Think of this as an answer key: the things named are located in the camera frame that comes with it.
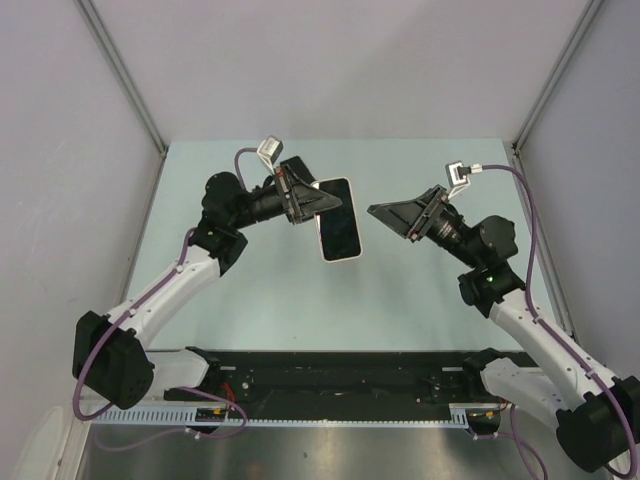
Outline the black phone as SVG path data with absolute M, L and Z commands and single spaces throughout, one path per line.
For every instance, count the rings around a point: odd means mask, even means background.
M 317 214 L 314 219 L 321 258 L 328 263 L 353 260 L 363 253 L 350 181 L 345 177 L 317 180 L 300 157 L 285 160 L 306 184 L 339 198 L 342 204 Z

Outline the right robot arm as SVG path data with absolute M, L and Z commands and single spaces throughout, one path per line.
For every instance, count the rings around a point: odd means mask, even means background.
M 487 349 L 461 376 L 473 401 L 502 397 L 554 431 L 582 470 L 609 469 L 629 453 L 627 477 L 639 470 L 639 381 L 620 378 L 548 320 L 508 261 L 517 251 L 515 225 L 491 215 L 474 226 L 437 185 L 411 200 L 373 204 L 368 213 L 411 242 L 427 238 L 469 267 L 458 278 L 462 300 L 511 336 L 542 370 L 535 377 Z

